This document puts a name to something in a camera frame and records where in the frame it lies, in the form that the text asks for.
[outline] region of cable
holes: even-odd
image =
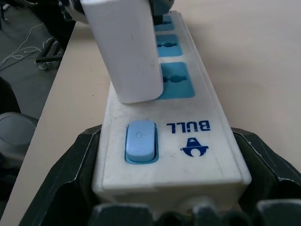
[[[42,26],[42,25],[43,25],[43,24],[39,24],[39,25],[37,25],[37,26],[31,28],[30,31],[29,31],[28,36],[26,37],[26,40],[25,40],[24,42],[21,43],[21,45],[19,46],[19,48],[18,48],[17,50],[15,50],[14,52],[12,52],[12,53],[11,53],[10,55],[8,55],[4,60],[2,60],[2,61],[0,62],[0,67],[2,67],[2,66],[4,65],[4,63],[6,62],[6,60],[9,59],[9,58],[14,58],[14,59],[16,59],[16,60],[22,60],[22,59],[24,58],[24,56],[22,56],[22,55],[14,55],[14,54],[16,54],[17,52],[22,51],[22,50],[24,50],[24,49],[27,49],[27,48],[35,48],[34,51],[40,51],[40,52],[41,52],[41,50],[40,50],[39,48],[35,47],[35,46],[25,47],[25,48],[23,48],[23,49],[20,49],[20,48],[28,41],[29,36],[31,35],[32,31],[33,31],[34,29],[36,29],[36,28]]]
[[[7,69],[7,68],[9,68],[9,67],[12,66],[12,65],[15,65],[16,63],[19,63],[21,60],[24,60],[25,58],[30,57],[30,56],[31,56],[32,54],[34,54],[34,53],[35,53],[35,51],[34,51],[34,52],[31,52],[31,53],[28,54],[27,56],[24,56],[22,59],[20,59],[20,60],[18,60],[18,61],[15,61],[15,62],[13,62],[12,64],[7,65],[6,67],[1,68],[1,69],[0,69],[0,72],[3,71],[3,70],[5,70],[5,69]]]
[[[49,38],[49,39],[47,39],[47,41],[44,41],[44,42],[43,42],[43,48],[45,47],[45,46],[44,46],[45,43],[47,43],[49,40],[52,40],[52,39],[55,39],[55,38]]]

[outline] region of bull logo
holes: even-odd
[[[186,147],[181,148],[181,150],[184,151],[185,154],[187,154],[191,157],[194,157],[191,154],[191,151],[193,149],[199,150],[199,152],[200,152],[199,156],[202,156],[206,153],[208,148],[209,148],[208,146],[202,146],[195,137],[191,137],[191,138],[188,138]]]

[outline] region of white cable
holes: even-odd
[[[47,39],[47,41],[44,41],[44,42],[43,42],[43,48],[45,47],[45,46],[44,46],[45,43],[47,43],[49,40],[52,40],[52,39],[54,39],[54,38],[49,38],[49,39]]]
[[[21,43],[21,45],[19,46],[19,48],[18,48],[17,50],[15,50],[14,52],[12,52],[12,53],[11,53],[10,55],[8,55],[4,60],[2,60],[2,61],[0,62],[0,67],[2,67],[2,65],[4,65],[4,63],[6,62],[6,60],[9,59],[9,58],[14,58],[14,59],[16,59],[16,60],[21,60],[21,59],[23,59],[24,56],[22,56],[22,55],[14,55],[14,54],[16,54],[16,53],[19,52],[19,51],[22,51],[22,50],[27,49],[27,48],[36,48],[35,51],[40,51],[39,48],[34,47],[34,46],[26,47],[26,48],[23,48],[23,49],[20,49],[20,48],[23,46],[23,44],[25,44],[25,43],[28,41],[29,36],[31,35],[32,31],[33,31],[34,29],[36,29],[37,27],[40,27],[40,26],[42,26],[42,25],[43,25],[43,24],[39,24],[39,25],[37,25],[37,26],[31,28],[30,31],[29,31],[29,34],[28,34],[28,36],[27,36],[27,38],[26,38],[26,40],[25,40],[24,42]]]

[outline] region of socket hole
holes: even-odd
[[[168,81],[168,78],[167,77],[163,77],[163,82],[167,82]]]
[[[163,21],[162,24],[171,24],[171,21]]]
[[[177,46],[177,43],[176,42],[158,43],[157,46],[158,46],[158,48],[160,48],[160,47],[172,47],[172,46]]]
[[[174,82],[174,83],[178,83],[178,82],[181,82],[181,81],[186,81],[187,78],[186,76],[178,76],[178,75],[173,75],[169,78],[169,80],[171,82]]]

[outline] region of white power strip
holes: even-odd
[[[170,210],[185,214],[204,197],[227,210],[251,176],[181,14],[172,11],[169,16],[174,29],[156,35],[175,34],[182,54],[159,57],[159,62],[185,63],[195,95],[124,105],[111,85],[92,189],[102,201],[146,203],[156,216]],[[176,82],[181,90],[183,81]],[[127,127],[136,120],[157,125],[156,162],[125,161]]]

